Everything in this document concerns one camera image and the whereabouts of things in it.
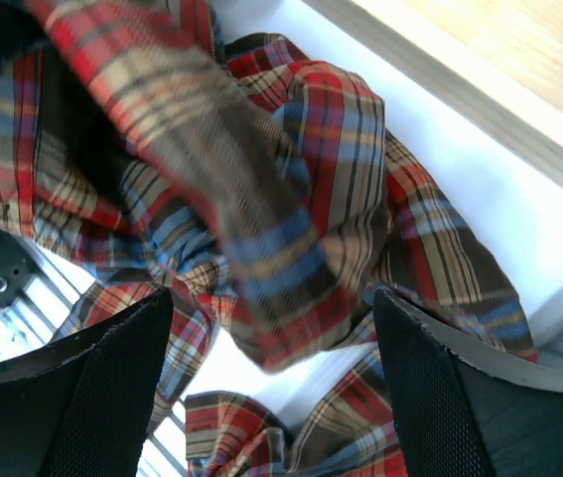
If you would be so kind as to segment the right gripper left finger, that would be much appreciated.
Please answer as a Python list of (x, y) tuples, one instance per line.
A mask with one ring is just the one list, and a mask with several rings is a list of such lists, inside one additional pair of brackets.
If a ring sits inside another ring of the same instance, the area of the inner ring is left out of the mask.
[(0, 476), (133, 476), (173, 314), (158, 291), (0, 363)]

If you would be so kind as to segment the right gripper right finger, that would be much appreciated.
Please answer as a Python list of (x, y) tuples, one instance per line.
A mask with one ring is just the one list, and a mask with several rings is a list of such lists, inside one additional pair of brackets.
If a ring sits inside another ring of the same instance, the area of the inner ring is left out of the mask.
[(410, 476), (563, 476), (563, 373), (500, 351), (388, 290), (373, 299)]

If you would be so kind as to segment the red brown plaid shirt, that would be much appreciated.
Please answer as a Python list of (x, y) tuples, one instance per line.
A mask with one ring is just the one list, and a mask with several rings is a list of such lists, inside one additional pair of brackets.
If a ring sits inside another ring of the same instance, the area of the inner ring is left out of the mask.
[(225, 44), (205, 1), (0, 1), (0, 40), (0, 229), (93, 276), (60, 336), (172, 290), (153, 425), (216, 328), (265, 372), (363, 346), (297, 431), (188, 397), (190, 475), (404, 475), (376, 291), (534, 360), (517, 292), (360, 76), (280, 35)]

